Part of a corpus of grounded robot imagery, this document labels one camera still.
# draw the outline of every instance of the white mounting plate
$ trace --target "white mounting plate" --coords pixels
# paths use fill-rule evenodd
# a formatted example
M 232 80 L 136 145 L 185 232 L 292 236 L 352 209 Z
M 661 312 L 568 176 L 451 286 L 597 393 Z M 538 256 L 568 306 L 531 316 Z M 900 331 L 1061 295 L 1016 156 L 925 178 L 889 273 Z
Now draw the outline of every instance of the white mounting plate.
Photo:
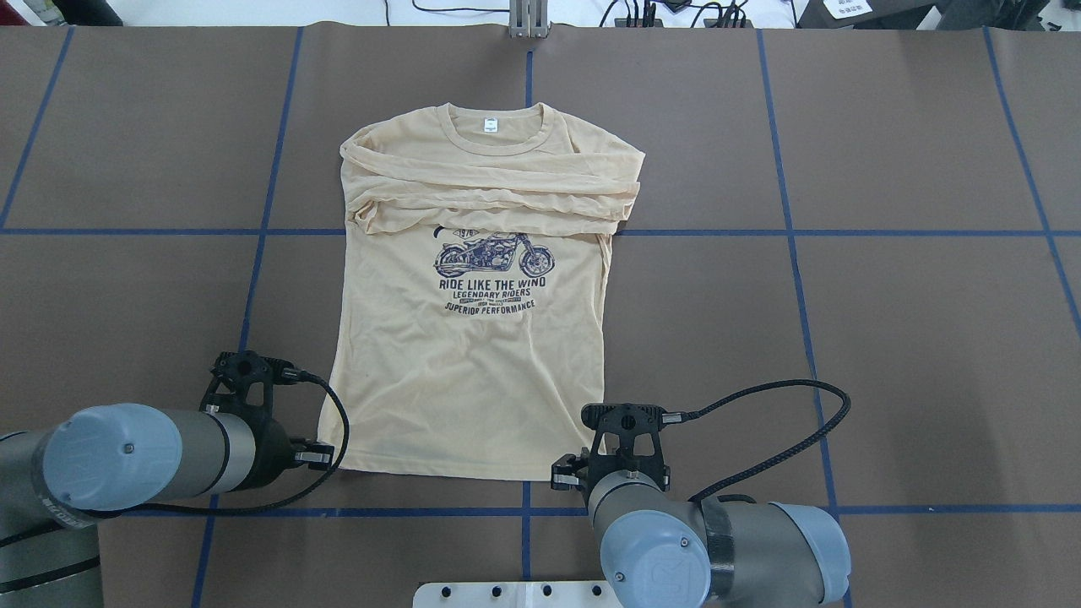
M 545 587 L 551 593 L 545 595 Z M 593 587 L 600 595 L 593 595 Z M 443 587 L 450 590 L 443 597 Z M 492 590 L 499 587 L 499 596 Z M 623 608 L 608 581 L 427 583 L 413 595 L 413 608 Z

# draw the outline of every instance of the brown table surface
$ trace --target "brown table surface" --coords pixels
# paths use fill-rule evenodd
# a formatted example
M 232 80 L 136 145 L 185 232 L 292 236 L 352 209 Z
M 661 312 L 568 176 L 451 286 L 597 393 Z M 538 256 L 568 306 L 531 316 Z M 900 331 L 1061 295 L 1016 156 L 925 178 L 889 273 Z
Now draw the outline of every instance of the brown table surface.
M 195 409 L 225 349 L 329 373 L 338 143 L 448 101 L 545 102 L 646 153 L 609 400 L 839 384 L 828 446 L 733 490 L 837 515 L 850 606 L 1073 605 L 1078 56 L 1077 35 L 979 30 L 0 29 L 0 431 Z M 311 435 L 318 389 L 279 393 Z M 793 389 L 666 431 L 672 494 L 820 414 Z M 390 608 L 428 581 L 597 578 L 580 513 L 545 484 L 343 472 L 273 516 L 103 525 L 107 603 Z

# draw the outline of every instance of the neckline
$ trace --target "neckline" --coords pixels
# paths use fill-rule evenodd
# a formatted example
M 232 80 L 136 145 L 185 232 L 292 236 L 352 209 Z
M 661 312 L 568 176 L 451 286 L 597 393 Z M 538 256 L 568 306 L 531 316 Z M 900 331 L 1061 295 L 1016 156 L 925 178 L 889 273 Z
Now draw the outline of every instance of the neckline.
M 446 103 L 437 107 L 436 114 L 439 115 L 439 123 L 443 128 L 443 134 L 445 134 L 446 138 L 450 140 L 455 146 L 468 153 L 483 156 L 512 156 L 529 151 L 539 146 L 545 142 L 545 140 L 548 138 L 548 135 L 551 134 L 552 120 L 555 118 L 556 110 L 545 104 L 534 104 L 522 109 L 486 110 L 462 108 Z M 504 146 L 493 146 L 467 140 L 462 135 L 462 133 L 458 132 L 457 128 L 454 125 L 454 121 L 452 120 L 452 117 L 461 116 L 473 118 L 521 118 L 536 116 L 538 114 L 540 115 L 540 129 L 536 133 L 530 135 L 530 137 L 523 142 Z

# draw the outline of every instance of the white label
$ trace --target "white label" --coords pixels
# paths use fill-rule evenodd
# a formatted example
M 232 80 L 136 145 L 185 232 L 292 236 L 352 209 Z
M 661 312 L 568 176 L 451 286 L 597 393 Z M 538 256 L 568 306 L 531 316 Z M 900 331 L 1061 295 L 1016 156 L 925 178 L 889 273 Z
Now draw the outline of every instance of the white label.
M 848 17 L 854 17 L 856 15 L 863 15 L 864 13 L 871 12 L 870 4 L 867 0 L 823 0 L 826 4 L 826 10 L 829 14 L 833 15 L 835 19 L 843 19 Z

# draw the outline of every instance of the beige t-shirt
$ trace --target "beige t-shirt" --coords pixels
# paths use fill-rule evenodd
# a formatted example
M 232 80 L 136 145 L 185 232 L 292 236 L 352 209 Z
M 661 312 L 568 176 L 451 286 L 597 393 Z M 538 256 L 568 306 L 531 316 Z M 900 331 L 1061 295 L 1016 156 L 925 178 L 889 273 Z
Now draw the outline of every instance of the beige t-shirt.
M 603 398 L 612 234 L 642 154 L 544 104 L 423 108 L 341 151 L 343 466 L 548 479 Z M 329 400 L 319 437 L 342 440 Z

